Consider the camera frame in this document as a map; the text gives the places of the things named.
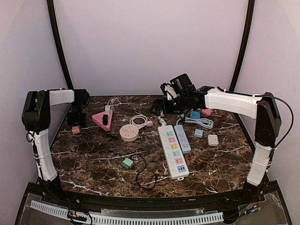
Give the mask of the white cube charger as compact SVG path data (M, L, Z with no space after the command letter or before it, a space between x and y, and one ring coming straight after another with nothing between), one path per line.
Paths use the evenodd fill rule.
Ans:
M209 146L218 146L219 145L218 136L216 134L208 135L208 145Z

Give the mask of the pink plug adapter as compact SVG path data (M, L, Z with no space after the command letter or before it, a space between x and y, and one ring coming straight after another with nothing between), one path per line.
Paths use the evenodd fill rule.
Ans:
M202 109L202 114L206 117L209 117L212 114L211 109Z

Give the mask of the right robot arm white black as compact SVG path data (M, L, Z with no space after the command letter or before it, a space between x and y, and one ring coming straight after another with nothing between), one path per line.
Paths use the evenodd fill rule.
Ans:
M258 186L270 167L274 151L281 143L277 140L281 117L276 104L277 97L266 92L263 95L226 91L220 87L202 86L196 89L174 88L174 95L165 90L164 98L153 102L150 112L156 116L182 113L190 109L213 109L248 116L256 121L255 152L247 176L247 183Z

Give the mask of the pink triangular power socket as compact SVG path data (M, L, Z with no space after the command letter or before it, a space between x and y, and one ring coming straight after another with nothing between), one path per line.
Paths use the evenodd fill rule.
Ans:
M104 126L102 123L102 117L105 114L105 112L101 112L95 115L92 115L92 121L97 124L99 127L101 127L104 131L110 131L111 130L111 124L112 124L112 118L113 118L113 112L108 115L108 125Z

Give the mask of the pink round power socket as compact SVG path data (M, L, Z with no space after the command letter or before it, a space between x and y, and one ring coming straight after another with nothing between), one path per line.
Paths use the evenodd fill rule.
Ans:
M126 142L133 142L139 136L139 129L137 126L132 124L126 124L120 129L120 137Z

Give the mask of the blue plug adapter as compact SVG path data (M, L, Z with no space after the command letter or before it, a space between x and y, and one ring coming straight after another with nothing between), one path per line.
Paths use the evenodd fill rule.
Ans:
M197 112L197 111L192 111L190 113L190 118L191 119L195 119L195 120L200 119L201 118L201 114L199 112Z

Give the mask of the black plug adapter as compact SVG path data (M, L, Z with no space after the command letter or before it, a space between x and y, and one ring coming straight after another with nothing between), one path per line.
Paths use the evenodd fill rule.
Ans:
M104 126L108 125L108 114L103 115L102 123L103 123Z

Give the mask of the green plug adapter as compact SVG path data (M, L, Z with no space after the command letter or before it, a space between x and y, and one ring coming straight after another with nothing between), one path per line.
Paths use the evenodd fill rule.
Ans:
M133 164L133 160L131 160L130 158L126 158L122 161L121 166L129 170L132 168Z

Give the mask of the small pink cube plug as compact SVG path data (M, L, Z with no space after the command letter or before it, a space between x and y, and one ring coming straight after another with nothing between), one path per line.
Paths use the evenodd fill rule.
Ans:
M74 126L72 127L72 134L78 134L81 132L80 126Z

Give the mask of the grey-blue charger block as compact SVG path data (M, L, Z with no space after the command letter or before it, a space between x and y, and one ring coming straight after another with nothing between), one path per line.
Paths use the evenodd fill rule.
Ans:
M201 129L195 129L194 137L202 138L203 137L203 130L201 130Z

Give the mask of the white multicolour power strip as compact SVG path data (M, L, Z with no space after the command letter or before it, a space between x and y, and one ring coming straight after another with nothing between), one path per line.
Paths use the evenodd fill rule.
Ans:
M189 169L184 159L179 141L172 125L167 125L162 116L158 116L160 125L158 134L172 180L184 180L189 175Z

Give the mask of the grey-blue power strip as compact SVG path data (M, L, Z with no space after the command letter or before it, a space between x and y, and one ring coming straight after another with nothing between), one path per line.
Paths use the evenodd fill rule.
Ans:
M192 148L190 146L188 137L185 133L183 126L179 124L180 121L182 121L183 123L197 124L206 129L213 129L214 126L214 122L207 118L194 119L194 118L186 117L183 114L178 115L178 120L176 121L176 125L174 126L174 131L176 133L183 154L190 153Z

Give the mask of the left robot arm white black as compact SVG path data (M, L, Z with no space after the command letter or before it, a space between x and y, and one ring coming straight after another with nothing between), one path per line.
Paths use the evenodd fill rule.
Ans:
M83 112L83 108L88 105L89 101L90 95L86 89L30 91L25 100L22 123L27 131L26 139L33 147L38 176L50 188L47 195L55 204L63 204L66 201L66 193L58 188L60 178L50 151L48 133L51 123L51 107L70 104L67 124L83 127L86 124L86 113Z

